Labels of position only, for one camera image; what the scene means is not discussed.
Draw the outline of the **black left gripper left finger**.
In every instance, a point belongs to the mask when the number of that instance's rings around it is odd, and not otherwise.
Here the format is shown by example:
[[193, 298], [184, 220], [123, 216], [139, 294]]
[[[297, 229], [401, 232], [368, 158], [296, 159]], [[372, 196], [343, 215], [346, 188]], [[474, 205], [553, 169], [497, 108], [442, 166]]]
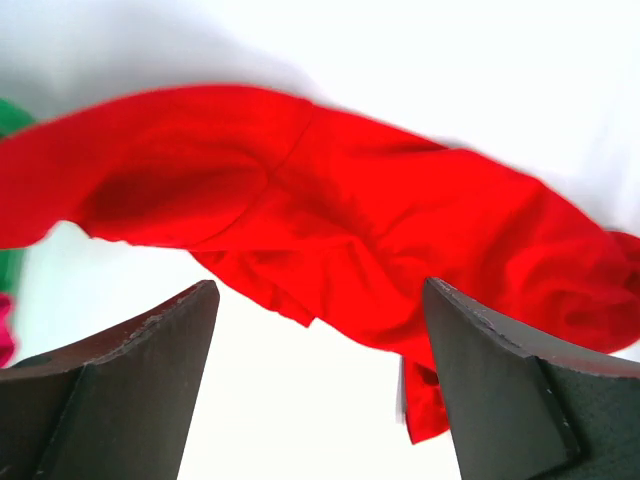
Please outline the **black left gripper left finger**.
[[2, 370], [2, 478], [177, 478], [218, 306], [201, 281]]

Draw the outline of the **red t shirt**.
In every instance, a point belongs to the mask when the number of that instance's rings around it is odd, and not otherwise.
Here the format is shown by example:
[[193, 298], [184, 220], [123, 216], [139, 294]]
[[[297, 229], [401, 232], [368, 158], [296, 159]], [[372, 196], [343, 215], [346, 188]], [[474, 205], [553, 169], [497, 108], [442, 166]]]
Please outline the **red t shirt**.
[[470, 150], [247, 86], [103, 103], [4, 144], [20, 247], [60, 221], [188, 251], [303, 325], [401, 355], [413, 442], [449, 423], [422, 307], [440, 278], [603, 353], [639, 337], [639, 241]]

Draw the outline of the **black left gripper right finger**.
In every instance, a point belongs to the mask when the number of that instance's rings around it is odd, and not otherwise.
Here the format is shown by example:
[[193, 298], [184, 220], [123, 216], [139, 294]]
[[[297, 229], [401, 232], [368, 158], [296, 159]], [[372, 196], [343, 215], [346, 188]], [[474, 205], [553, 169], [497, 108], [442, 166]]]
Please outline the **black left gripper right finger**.
[[426, 324], [465, 480], [639, 477], [639, 365], [426, 281]]

